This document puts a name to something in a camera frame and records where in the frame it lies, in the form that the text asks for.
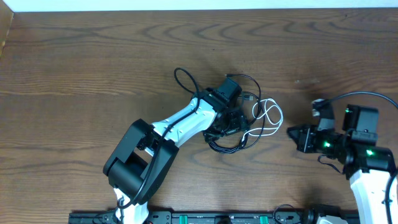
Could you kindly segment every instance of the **white wall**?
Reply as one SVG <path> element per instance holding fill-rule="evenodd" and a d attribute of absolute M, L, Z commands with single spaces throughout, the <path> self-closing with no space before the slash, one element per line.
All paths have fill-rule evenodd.
<path fill-rule="evenodd" d="M 398 0 L 3 0 L 14 12 L 398 7 Z"/>

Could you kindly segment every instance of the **green light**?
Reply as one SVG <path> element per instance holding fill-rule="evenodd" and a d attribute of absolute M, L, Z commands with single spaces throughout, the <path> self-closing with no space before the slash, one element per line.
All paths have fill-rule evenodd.
<path fill-rule="evenodd" d="M 373 156 L 374 152 L 372 150 L 366 150 L 366 153 L 368 154 L 368 156 Z"/>

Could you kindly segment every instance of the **wooden table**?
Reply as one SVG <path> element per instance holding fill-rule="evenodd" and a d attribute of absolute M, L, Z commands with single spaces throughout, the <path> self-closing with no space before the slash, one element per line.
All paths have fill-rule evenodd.
<path fill-rule="evenodd" d="M 315 124 L 317 98 L 369 90 L 398 100 L 398 10 L 16 14 L 0 59 L 0 222 L 66 223 L 75 210 L 115 207 L 102 167 L 133 121 L 159 121 L 188 104 L 175 67 L 202 87 L 217 87 L 225 73 L 250 75 L 285 121 L 233 155 L 212 151 L 197 134 L 180 148 L 152 206 L 356 209 L 345 177 L 318 155 L 297 152 L 285 130 Z M 338 129 L 347 103 L 379 108 L 378 145 L 398 158 L 398 111 L 379 98 L 345 98 L 334 104 Z"/>

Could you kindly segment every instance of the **white cable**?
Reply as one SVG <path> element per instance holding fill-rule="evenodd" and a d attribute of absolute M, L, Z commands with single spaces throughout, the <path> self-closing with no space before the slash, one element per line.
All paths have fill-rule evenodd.
<path fill-rule="evenodd" d="M 252 132 L 252 131 L 261 130 L 261 129 L 263 129 L 263 130 L 274 130 L 274 132 L 272 132 L 272 133 L 270 133 L 270 134 L 262 134 L 261 136 L 270 136 L 270 135 L 273 135 L 273 134 L 275 134 L 275 133 L 278 131 L 278 129 L 280 128 L 280 126 L 281 126 L 282 123 L 284 122 L 284 114 L 283 114 L 283 112 L 282 112 L 282 109 L 281 109 L 281 108 L 279 107 L 279 105 L 275 102 L 275 100 L 272 99 L 272 98 L 268 98 L 268 99 L 261 100 L 260 103 L 263 102 L 263 101 L 265 101 L 265 102 L 264 102 L 264 110 L 265 110 L 265 112 L 264 112 L 261 116 L 259 116 L 258 118 L 256 118 L 256 119 L 260 119 L 260 118 L 262 118 L 263 116 L 267 116 L 268 122 L 269 122 L 271 125 L 274 125 L 274 126 L 277 126 L 277 127 L 273 127 L 273 128 L 254 128 L 254 129 L 252 129 L 252 130 L 246 131 L 246 132 L 243 134 L 242 141 L 244 140 L 244 138 L 245 138 L 245 136 L 246 136 L 247 134 L 249 134 L 250 136 L 258 137 L 258 136 L 259 136 L 258 134 L 252 134 L 251 132 Z M 273 104 L 272 106 L 270 106 L 270 107 L 267 109 L 267 102 L 268 102 L 268 101 L 271 101 L 271 102 L 273 102 L 274 104 Z M 257 103 L 253 105 L 253 109 L 252 109 L 253 118 L 256 117 L 256 116 L 254 115 L 254 109 L 255 109 L 256 105 L 257 105 Z M 279 119 L 279 121 L 276 122 L 276 123 L 272 122 L 272 120 L 271 120 L 271 119 L 269 118 L 269 116 L 268 116 L 268 111 L 271 110 L 271 108 L 273 108 L 273 107 L 276 107 L 276 108 L 279 110 L 279 113 L 280 113 L 280 119 Z"/>

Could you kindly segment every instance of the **white string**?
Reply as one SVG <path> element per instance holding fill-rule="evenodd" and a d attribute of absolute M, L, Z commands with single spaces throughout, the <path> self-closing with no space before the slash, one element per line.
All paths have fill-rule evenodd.
<path fill-rule="evenodd" d="M 282 112 L 282 109 L 281 109 L 281 108 L 279 107 L 279 105 L 275 102 L 275 100 L 272 99 L 272 98 L 268 98 L 268 99 L 261 100 L 260 103 L 263 102 L 263 101 L 265 101 L 265 102 L 264 102 L 264 110 L 265 110 L 265 112 L 264 112 L 261 116 L 259 116 L 258 118 L 256 118 L 256 119 L 260 119 L 260 118 L 262 118 L 263 116 L 267 116 L 268 122 L 269 122 L 271 125 L 274 125 L 274 126 L 277 126 L 277 127 L 273 127 L 273 128 L 254 128 L 254 129 L 252 129 L 252 130 L 246 131 L 246 132 L 243 134 L 242 141 L 244 140 L 244 138 L 245 138 L 245 136 L 246 136 L 247 134 L 249 134 L 250 136 L 258 137 L 258 136 L 259 136 L 258 134 L 252 134 L 251 132 L 257 131 L 257 130 L 261 130 L 261 129 L 263 129 L 263 130 L 274 130 L 274 132 L 272 132 L 272 133 L 269 133 L 269 134 L 262 134 L 261 136 L 270 136 L 270 135 L 273 135 L 273 134 L 275 134 L 275 133 L 278 131 L 278 129 L 280 128 L 280 126 L 281 126 L 282 123 L 284 122 L 284 114 L 283 114 L 283 112 Z M 273 104 L 272 106 L 270 106 L 269 108 L 267 108 L 267 102 L 268 102 L 268 101 L 271 101 L 271 102 L 274 103 L 274 104 Z M 253 105 L 253 109 L 252 109 L 253 118 L 256 117 L 256 116 L 254 115 L 254 109 L 255 109 L 256 106 L 257 106 L 257 103 L 256 103 L 255 105 Z M 271 120 L 271 119 L 269 118 L 269 116 L 268 116 L 268 111 L 271 110 L 273 107 L 276 107 L 276 108 L 279 110 L 279 113 L 280 113 L 280 119 L 279 119 L 279 121 L 276 122 L 276 123 L 272 122 L 272 120 Z"/>

